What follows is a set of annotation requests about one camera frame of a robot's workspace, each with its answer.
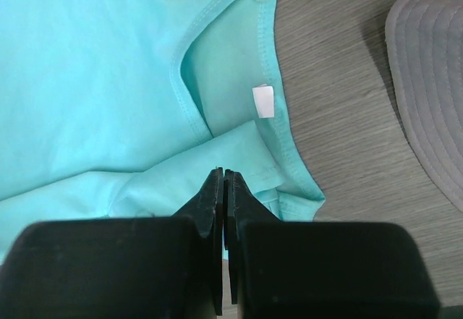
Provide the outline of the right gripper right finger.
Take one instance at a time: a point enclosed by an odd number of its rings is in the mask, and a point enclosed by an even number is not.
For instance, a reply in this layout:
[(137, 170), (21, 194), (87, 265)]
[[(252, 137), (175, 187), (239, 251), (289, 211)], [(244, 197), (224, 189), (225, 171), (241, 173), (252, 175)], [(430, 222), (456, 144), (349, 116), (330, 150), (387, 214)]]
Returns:
[(384, 222), (282, 221), (241, 174), (224, 179), (231, 301), (240, 318), (437, 318), (417, 244)]

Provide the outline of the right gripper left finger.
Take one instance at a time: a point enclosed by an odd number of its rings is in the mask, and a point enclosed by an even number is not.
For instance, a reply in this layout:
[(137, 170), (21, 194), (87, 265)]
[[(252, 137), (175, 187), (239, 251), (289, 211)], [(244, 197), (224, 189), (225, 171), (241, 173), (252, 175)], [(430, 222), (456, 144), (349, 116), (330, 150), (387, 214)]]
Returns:
[(31, 224), (1, 267), (1, 316), (216, 318), (222, 227), (222, 169), (169, 217)]

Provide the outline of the teal t shirt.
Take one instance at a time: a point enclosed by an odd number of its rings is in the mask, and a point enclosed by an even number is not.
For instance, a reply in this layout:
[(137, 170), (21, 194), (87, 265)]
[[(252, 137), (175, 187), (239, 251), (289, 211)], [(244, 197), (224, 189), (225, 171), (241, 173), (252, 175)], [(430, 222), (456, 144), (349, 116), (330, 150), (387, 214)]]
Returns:
[(1, 0), (2, 255), (39, 221), (171, 215), (218, 167), (311, 221), (276, 2)]

